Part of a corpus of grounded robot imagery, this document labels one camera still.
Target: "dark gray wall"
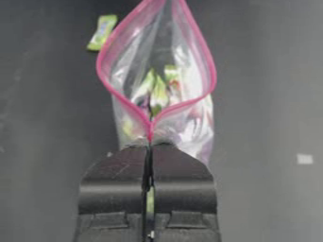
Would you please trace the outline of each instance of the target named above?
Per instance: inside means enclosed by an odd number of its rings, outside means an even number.
[[[70,242],[84,169],[117,134],[84,49],[100,14],[139,1],[0,3],[0,238]],[[218,68],[226,242],[323,240],[323,2],[191,0]],[[299,165],[297,154],[314,157]]]

